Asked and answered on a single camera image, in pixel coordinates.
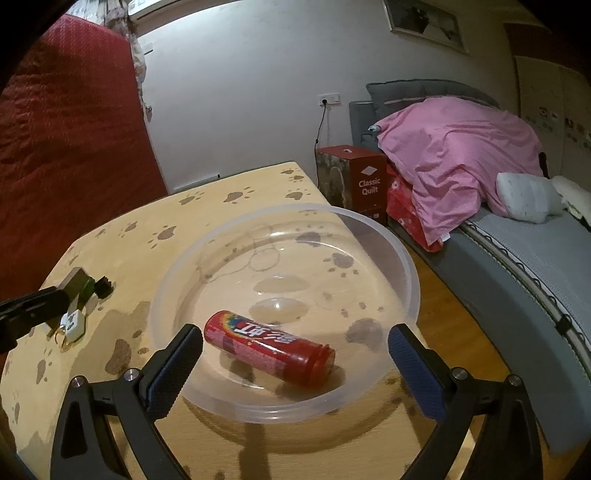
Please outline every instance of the bed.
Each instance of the bed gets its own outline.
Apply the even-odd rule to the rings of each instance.
[[[392,109],[441,95],[498,108],[488,95],[447,80],[373,83],[368,90],[373,102],[349,104],[351,129],[354,145],[376,151],[368,127]],[[389,227],[448,285],[524,379],[551,452],[589,440],[591,233],[568,213],[535,225],[483,207],[451,232],[441,251],[429,253],[391,218]]]

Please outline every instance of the white diamond logo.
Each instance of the white diamond logo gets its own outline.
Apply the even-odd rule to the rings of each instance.
[[[374,173],[376,173],[378,171],[377,168],[373,168],[373,167],[365,167],[363,170],[361,170],[361,173],[366,174],[368,177],[370,177],[371,175],[373,175]]]

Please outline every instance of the black power cord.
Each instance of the black power cord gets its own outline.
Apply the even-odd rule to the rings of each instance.
[[[318,142],[320,141],[320,130],[322,130],[322,124],[324,123],[324,117],[326,116],[326,107],[328,106],[328,100],[325,98],[322,100],[322,105],[324,105],[324,110],[322,112],[322,120],[320,120],[320,125],[318,126],[318,133],[316,134],[316,142],[314,142],[314,159],[316,163],[318,163],[318,158],[316,158],[316,150],[318,149]]]

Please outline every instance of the wooden floor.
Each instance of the wooden floor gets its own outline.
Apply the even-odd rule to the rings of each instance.
[[[475,378],[503,381],[509,370],[472,315],[431,268],[411,248],[408,250],[421,283],[418,326],[429,348],[450,367],[464,367]],[[471,427],[475,439],[481,427],[482,418],[475,418]],[[580,445],[562,455],[550,456],[542,440],[544,479],[562,480],[583,449],[584,445]]]

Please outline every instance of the red cardboard box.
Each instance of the red cardboard box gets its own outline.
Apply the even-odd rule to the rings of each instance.
[[[319,148],[318,188],[331,205],[386,224],[386,155],[352,147]]]

